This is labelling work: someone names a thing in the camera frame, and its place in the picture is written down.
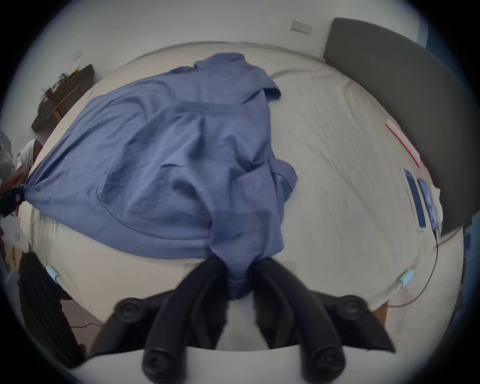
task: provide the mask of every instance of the wire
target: wire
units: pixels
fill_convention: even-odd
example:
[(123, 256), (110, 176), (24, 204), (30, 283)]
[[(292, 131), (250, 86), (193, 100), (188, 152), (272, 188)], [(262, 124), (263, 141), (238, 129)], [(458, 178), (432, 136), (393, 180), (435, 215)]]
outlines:
[(73, 327), (70, 327), (70, 329), (72, 328), (85, 328), (86, 326), (89, 326), (89, 325), (96, 325), (97, 327), (103, 327), (104, 324), (100, 325), (100, 324), (95, 324), (95, 323), (88, 323), (88, 324), (85, 324), (85, 325), (82, 325), (82, 326), (73, 326)]
[(406, 307), (407, 305), (410, 305), (411, 303), (413, 303), (414, 301), (416, 301), (416, 300), (421, 296), (421, 294), (425, 291), (425, 289), (427, 288), (428, 283), (430, 283), (430, 279), (431, 279), (432, 276), (433, 276), (433, 271), (435, 270), (435, 267), (437, 266), (437, 260), (438, 260), (438, 240), (437, 240), (437, 233), (434, 231), (434, 232), (433, 232), (433, 235), (435, 236), (435, 244), (436, 244), (436, 248), (437, 248), (437, 255), (435, 256), (435, 264), (433, 264), (432, 273), (430, 273), (430, 277), (429, 277), (428, 280), (427, 280), (427, 284), (425, 284), (425, 286), (423, 287), (423, 289), (421, 290), (421, 292), (418, 294), (418, 296), (417, 296), (416, 298), (414, 298), (412, 301), (409, 301), (408, 303), (401, 304), (401, 305), (390, 305), (390, 304), (387, 304), (387, 307), (388, 307), (388, 308), (402, 308), (402, 307)]

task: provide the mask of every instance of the person's arm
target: person's arm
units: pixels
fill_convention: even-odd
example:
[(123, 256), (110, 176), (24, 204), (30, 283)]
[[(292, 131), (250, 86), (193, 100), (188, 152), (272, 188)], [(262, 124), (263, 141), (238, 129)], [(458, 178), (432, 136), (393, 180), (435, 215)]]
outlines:
[(4, 194), (16, 185), (23, 184), (28, 178), (28, 168), (20, 168), (13, 175), (7, 177), (0, 187), (0, 194)]

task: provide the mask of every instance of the blue shirt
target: blue shirt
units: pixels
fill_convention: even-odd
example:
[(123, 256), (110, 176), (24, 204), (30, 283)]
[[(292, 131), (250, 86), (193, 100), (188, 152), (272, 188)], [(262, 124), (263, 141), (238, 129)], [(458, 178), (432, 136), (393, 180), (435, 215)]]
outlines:
[(297, 176), (275, 159), (268, 102), (280, 91), (239, 53), (219, 53), (92, 99), (28, 178), (25, 199), (119, 251), (249, 265), (283, 249)]

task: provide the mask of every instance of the person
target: person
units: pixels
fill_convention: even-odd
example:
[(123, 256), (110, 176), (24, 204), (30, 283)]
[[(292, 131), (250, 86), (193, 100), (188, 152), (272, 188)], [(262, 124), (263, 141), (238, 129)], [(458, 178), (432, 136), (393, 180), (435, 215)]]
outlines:
[(13, 158), (10, 140), (0, 131), (0, 195), (25, 183), (41, 149), (42, 144), (33, 139)]

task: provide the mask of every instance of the bed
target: bed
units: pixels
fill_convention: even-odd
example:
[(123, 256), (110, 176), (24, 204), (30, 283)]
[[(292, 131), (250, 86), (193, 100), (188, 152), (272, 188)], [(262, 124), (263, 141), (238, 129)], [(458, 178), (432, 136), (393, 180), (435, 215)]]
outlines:
[[(456, 183), (467, 192), (464, 198), (458, 192), (455, 195), (452, 180), (439, 174), (442, 164), (435, 162), (437, 155), (429, 147), (432, 140), (437, 145), (445, 143), (448, 133), (430, 130), (430, 141), (425, 144), (425, 134), (416, 133), (418, 116), (400, 110), (409, 108), (408, 103), (395, 108), (396, 98), (402, 98), (401, 92), (396, 94), (398, 85), (385, 89), (385, 81), (383, 88), (376, 84), (377, 78), (390, 79), (392, 74), (387, 70), (378, 72), (378, 76), (362, 72), (372, 68), (368, 64), (376, 58), (372, 52), (388, 42), (362, 39), (373, 33), (372, 28), (373, 32), (382, 30), (384, 39), (399, 39), (393, 32), (371, 24), (336, 19), (324, 60), (247, 43), (192, 43), (140, 57), (84, 94), (57, 125), (34, 167), (95, 96), (141, 78), (190, 66), (218, 52), (242, 53), (247, 62), (263, 68), (282, 92), (280, 100), (270, 103), (272, 148), (277, 158), (295, 168), (299, 178), (285, 206), (285, 247), (275, 258), (309, 289), (335, 296), (358, 295), (375, 310), (399, 288), (399, 277), (432, 257), (435, 248), (432, 231), (418, 228), (403, 169), (426, 180), (429, 186), (440, 187), (443, 233), (445, 228), (451, 231), (459, 227), (473, 213), (476, 206), (472, 196), (479, 189), (477, 180), (465, 181), (468, 177), (462, 178), (457, 172)], [(400, 47), (403, 43), (414, 44), (400, 38)], [(359, 58), (356, 64), (352, 55)], [(388, 65), (383, 59), (376, 61), (379, 70)], [(465, 118), (471, 121), (477, 115)], [(418, 150), (419, 166), (386, 127), (388, 120), (403, 130)], [(465, 135), (471, 126), (463, 127)], [(472, 156), (469, 150), (460, 160), (452, 160), (449, 155), (449, 167), (463, 172), (462, 164)], [(440, 204), (435, 210), (438, 214)], [(52, 220), (27, 202), (21, 205), (19, 217), (42, 264), (52, 266), (60, 275), (60, 285), (101, 321), (123, 298), (144, 298), (175, 288), (200, 262), (148, 259), (119, 252)]]

